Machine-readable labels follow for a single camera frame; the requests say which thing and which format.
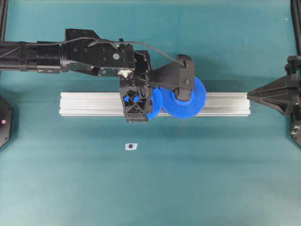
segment teal table surface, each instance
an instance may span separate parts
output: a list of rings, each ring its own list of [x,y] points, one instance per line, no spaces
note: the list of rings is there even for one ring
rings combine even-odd
[[[272,82],[296,54],[289,0],[10,1],[6,40],[61,41],[65,28],[190,55],[210,92]],[[58,113],[60,92],[118,88],[75,72],[1,72],[15,110],[0,151],[1,226],[300,225],[301,149],[287,118],[256,103],[249,117],[148,124]]]

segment bolt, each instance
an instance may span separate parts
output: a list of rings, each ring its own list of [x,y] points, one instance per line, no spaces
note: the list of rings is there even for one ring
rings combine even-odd
[[[114,54],[113,54],[113,58],[114,58],[115,60],[118,60],[118,59],[119,59],[119,54],[114,53]]]
[[[296,134],[298,134],[298,131],[297,131],[296,129],[293,129],[293,130],[291,131],[291,135],[296,135]]]

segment blue plastic part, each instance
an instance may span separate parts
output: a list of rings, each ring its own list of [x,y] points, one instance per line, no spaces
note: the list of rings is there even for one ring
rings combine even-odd
[[[153,90],[151,100],[152,100],[152,113],[147,113],[147,117],[149,118],[149,120],[155,118],[162,109],[163,98],[158,88]]]
[[[179,101],[174,92],[160,88],[163,97],[163,109],[175,118],[188,119],[197,115],[205,106],[207,94],[201,80],[195,77],[194,93],[189,101]]]

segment robotic arm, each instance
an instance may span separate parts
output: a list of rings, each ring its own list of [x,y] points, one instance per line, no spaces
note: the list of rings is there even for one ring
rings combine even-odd
[[[147,46],[173,62],[154,70]],[[128,122],[148,122],[153,113],[154,89],[168,90],[179,103],[195,95],[195,64],[189,56],[166,53],[140,42],[101,39],[92,30],[66,29],[62,42],[0,42],[0,70],[60,73],[76,71],[93,76],[118,77],[123,111]]]

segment black mount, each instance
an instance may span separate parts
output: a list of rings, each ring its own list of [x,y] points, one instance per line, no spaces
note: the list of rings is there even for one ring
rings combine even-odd
[[[301,56],[290,56],[285,65],[286,76],[248,92],[247,98],[277,110],[291,118],[290,132],[293,140],[301,146]]]

